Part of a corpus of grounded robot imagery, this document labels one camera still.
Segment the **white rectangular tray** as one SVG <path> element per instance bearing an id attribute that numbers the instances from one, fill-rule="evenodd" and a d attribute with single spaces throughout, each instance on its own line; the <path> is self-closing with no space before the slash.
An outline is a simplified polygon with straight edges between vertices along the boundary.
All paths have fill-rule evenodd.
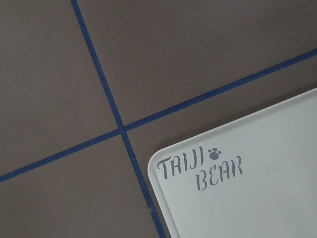
<path id="1" fill-rule="evenodd" d="M 173 238 L 316 237 L 316 90 L 157 151 L 148 176 Z"/>

